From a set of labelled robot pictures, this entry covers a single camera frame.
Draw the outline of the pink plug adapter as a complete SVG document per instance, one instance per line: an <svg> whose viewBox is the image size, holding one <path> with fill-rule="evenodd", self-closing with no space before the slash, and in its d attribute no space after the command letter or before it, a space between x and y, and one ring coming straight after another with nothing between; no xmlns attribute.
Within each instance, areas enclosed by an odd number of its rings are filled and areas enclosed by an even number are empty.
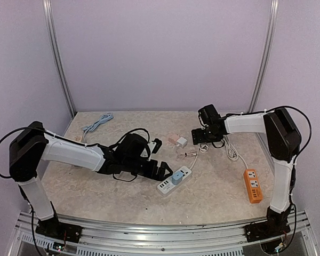
<svg viewBox="0 0 320 256"><path fill-rule="evenodd" d="M177 140L180 139L180 136L177 135L177 134L172 134L169 136L168 138L168 141L171 143L171 144L176 144L177 143Z"/></svg>

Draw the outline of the orange power strip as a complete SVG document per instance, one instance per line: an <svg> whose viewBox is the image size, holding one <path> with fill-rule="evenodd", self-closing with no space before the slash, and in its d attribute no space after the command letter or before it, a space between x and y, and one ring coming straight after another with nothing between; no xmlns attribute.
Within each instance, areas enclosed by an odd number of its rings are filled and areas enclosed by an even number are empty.
<svg viewBox="0 0 320 256"><path fill-rule="evenodd" d="M247 194L251 204L258 204L263 200L262 190L255 169L246 169L243 173Z"/></svg>

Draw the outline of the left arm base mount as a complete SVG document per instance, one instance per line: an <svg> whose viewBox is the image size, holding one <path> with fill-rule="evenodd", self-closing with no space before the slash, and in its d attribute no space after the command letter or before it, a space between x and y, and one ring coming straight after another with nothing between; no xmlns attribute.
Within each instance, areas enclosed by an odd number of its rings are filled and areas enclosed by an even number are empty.
<svg viewBox="0 0 320 256"><path fill-rule="evenodd" d="M60 222L57 214L48 220L38 221L36 233L64 242L79 243L83 227Z"/></svg>

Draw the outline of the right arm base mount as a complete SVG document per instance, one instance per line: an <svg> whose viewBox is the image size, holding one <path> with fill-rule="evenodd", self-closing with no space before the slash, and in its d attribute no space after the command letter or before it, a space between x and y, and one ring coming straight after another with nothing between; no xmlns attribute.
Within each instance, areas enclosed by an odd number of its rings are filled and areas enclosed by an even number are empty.
<svg viewBox="0 0 320 256"><path fill-rule="evenodd" d="M287 216L277 214L267 217L263 222L252 222L244 227L247 242L255 242L284 235L291 231Z"/></svg>

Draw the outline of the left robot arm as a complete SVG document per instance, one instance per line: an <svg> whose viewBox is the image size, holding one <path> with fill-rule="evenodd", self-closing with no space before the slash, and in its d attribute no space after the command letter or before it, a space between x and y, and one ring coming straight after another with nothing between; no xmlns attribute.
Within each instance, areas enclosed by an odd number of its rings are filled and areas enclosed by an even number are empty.
<svg viewBox="0 0 320 256"><path fill-rule="evenodd" d="M82 167L98 174L115 176L128 172L135 178L142 176L164 181L173 174L166 162L152 158L162 142L137 134L138 129L125 133L116 143L104 146L86 144L59 136L44 128L39 121L20 127L0 139L0 144L12 134L19 135L9 145L9 174L0 177L13 179L24 198L30 203L42 226L52 237L64 232L52 202L37 174L40 161L60 162Z"/></svg>

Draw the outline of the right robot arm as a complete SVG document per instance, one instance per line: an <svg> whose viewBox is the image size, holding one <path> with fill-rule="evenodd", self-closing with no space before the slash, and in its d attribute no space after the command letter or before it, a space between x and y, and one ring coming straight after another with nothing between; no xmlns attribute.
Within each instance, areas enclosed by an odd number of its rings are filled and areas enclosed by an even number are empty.
<svg viewBox="0 0 320 256"><path fill-rule="evenodd" d="M268 214L273 214L262 225L262 232L273 237L283 228L280 217L291 209L292 191L295 186L298 156L304 151L302 135L288 110L290 106L279 106L246 114L221 116L213 104L198 111L200 128L193 129L194 145L214 144L236 133L262 133L267 137L268 150L274 163L274 190Z"/></svg>

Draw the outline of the beige cube socket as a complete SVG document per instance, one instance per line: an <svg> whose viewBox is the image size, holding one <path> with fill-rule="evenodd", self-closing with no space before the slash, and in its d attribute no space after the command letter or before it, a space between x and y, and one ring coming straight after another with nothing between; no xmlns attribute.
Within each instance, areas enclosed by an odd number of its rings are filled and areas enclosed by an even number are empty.
<svg viewBox="0 0 320 256"><path fill-rule="evenodd" d="M82 142L82 136L81 135L77 135L74 137L74 141L77 141L77 142Z"/></svg>

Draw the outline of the small blue plug adapter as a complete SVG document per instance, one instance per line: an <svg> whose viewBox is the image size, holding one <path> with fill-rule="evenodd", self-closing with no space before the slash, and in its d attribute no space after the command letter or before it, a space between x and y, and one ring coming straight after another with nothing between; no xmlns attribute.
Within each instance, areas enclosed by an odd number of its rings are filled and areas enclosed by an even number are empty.
<svg viewBox="0 0 320 256"><path fill-rule="evenodd" d="M173 185L178 185L183 179L184 173L178 171L172 175L171 181Z"/></svg>

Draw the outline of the white usb charger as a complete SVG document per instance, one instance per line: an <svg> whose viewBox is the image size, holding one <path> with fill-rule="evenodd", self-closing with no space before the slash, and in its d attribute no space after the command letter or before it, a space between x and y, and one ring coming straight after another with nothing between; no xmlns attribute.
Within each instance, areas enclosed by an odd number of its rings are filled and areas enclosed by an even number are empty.
<svg viewBox="0 0 320 256"><path fill-rule="evenodd" d="M179 137L176 142L175 142L175 145L177 147L180 147L180 148L184 148L186 145L187 145L187 142L188 140L184 137Z"/></svg>

